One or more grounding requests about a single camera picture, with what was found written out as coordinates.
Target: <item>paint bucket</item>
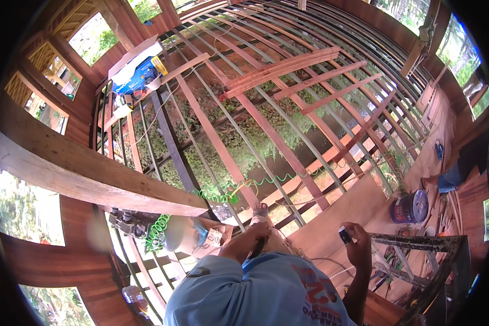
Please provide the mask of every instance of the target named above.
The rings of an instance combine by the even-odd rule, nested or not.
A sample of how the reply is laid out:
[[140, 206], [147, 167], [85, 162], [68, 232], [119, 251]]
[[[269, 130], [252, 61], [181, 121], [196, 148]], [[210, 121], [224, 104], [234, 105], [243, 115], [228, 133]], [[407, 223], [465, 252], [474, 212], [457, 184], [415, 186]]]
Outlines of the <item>paint bucket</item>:
[[428, 215], [428, 193], [423, 190], [398, 198], [391, 205], [393, 223], [421, 223]]

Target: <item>wooden lattice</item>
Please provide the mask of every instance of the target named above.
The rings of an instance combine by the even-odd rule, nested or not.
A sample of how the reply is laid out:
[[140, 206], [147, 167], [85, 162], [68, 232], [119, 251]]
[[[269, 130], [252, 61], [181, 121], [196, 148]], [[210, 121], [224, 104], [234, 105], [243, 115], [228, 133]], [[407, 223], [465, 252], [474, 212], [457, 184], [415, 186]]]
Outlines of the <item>wooden lattice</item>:
[[[61, 33], [66, 40], [70, 40], [82, 26], [96, 15], [98, 10], [92, 0], [73, 0], [48, 24], [50, 34]], [[29, 60], [40, 71], [44, 71], [52, 63], [55, 56], [49, 44], [43, 40], [45, 36], [33, 40], [33, 44], [26, 45], [24, 48], [37, 48], [29, 57]], [[7, 83], [5, 90], [11, 98], [19, 105], [23, 106], [31, 96], [31, 90], [14, 75]]]

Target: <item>metal ladder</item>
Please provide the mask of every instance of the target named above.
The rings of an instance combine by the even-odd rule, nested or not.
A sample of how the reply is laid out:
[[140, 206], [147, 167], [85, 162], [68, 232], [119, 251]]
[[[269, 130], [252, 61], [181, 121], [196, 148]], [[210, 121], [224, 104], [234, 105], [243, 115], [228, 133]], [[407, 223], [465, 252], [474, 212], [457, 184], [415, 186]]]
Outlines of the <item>metal ladder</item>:
[[[379, 233], [371, 233], [370, 235], [372, 255], [378, 260], [373, 264], [373, 267], [422, 289], [417, 303], [407, 310], [395, 326], [411, 325], [417, 318], [421, 320], [422, 325], [427, 326], [439, 324], [439, 319], [441, 324], [448, 322], [461, 306], [471, 284], [467, 236], [431, 237]], [[405, 271], [391, 267], [378, 251], [376, 243], [392, 246]], [[414, 275], [402, 249], [425, 251], [434, 273], [433, 277], [429, 280]], [[446, 254], [440, 265], [436, 258], [437, 252]], [[453, 286], [447, 286], [445, 282], [451, 272], [453, 272]], [[448, 297], [450, 298], [449, 309], [447, 307]]]

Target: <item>bucket lid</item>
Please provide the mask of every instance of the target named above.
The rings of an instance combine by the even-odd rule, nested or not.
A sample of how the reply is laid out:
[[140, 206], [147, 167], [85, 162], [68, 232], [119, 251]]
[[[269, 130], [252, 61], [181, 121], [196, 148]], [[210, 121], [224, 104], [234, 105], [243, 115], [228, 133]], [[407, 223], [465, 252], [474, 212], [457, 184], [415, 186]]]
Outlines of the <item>bucket lid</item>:
[[413, 218], [417, 223], [423, 222], [428, 215], [428, 211], [428, 193], [423, 190], [417, 190], [413, 197]]

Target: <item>light blue shirt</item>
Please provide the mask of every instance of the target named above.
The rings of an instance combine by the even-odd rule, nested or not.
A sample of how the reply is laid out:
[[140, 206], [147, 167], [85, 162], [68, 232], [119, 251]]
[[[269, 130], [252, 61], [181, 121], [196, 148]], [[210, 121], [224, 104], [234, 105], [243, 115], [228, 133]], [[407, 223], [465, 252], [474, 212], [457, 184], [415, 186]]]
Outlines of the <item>light blue shirt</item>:
[[279, 252], [242, 266], [226, 257], [202, 258], [172, 293], [164, 323], [356, 326], [326, 274]]

